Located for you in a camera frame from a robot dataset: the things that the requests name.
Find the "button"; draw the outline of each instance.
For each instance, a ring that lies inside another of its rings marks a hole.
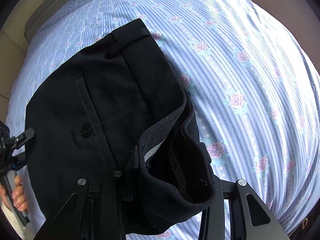
[[[121,177],[121,176],[122,176],[122,171],[115,171],[115,172],[113,173],[113,176],[115,176],[115,177]]]
[[[91,129],[90,129],[90,124],[86,123],[82,126],[81,128],[81,135],[83,138],[87,139],[91,135]]]
[[[86,184],[87,183],[87,180],[86,179],[79,179],[78,180],[78,184],[79,185],[84,185],[84,184]]]
[[[240,179],[240,180],[238,180],[238,184],[241,186],[245,186],[245,185],[247,185],[247,182],[244,179]]]

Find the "belt loop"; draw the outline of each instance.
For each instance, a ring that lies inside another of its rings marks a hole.
[[[134,43],[140,39],[150,36],[150,33],[145,28],[133,30],[132,33],[128,33],[127,37],[123,40],[117,41],[117,43],[111,46],[106,52],[106,58],[111,59],[115,54],[124,49],[131,43]]]

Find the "human hand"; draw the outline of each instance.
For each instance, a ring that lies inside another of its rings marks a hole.
[[[24,191],[24,187],[23,185],[21,185],[22,179],[21,177],[18,175],[14,178],[14,182],[16,184],[16,188],[12,191],[12,198],[13,198],[13,205],[19,210],[19,211],[29,211],[29,204],[27,201],[27,196],[26,194],[23,193]],[[5,188],[0,185],[0,197],[2,199],[2,202],[4,203],[4,205],[10,209],[9,203],[7,201],[6,198],[6,191]]]

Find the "black button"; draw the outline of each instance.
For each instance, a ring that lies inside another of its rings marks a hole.
[[[115,177],[121,177],[121,176],[122,176],[122,171],[115,171],[115,172],[113,173],[113,176],[115,176]]]
[[[91,129],[90,129],[90,124],[86,123],[82,126],[81,128],[81,135],[83,138],[89,138],[91,135]]]
[[[1,126],[1,127],[0,127],[0,136],[1,136],[1,137],[4,137],[4,135],[5,135],[5,134],[4,134],[4,129],[3,129],[3,127]]]

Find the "mattress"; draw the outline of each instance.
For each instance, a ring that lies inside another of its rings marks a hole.
[[[292,231],[320,197],[320,79],[292,34],[251,0],[68,1],[30,43],[9,102],[12,135],[24,130],[28,101],[55,69],[136,18],[190,92],[214,174],[248,181]],[[20,175],[30,204],[28,227],[36,233],[44,216],[28,169]],[[227,203],[225,210],[229,239]],[[197,239],[200,219],[127,239]]]

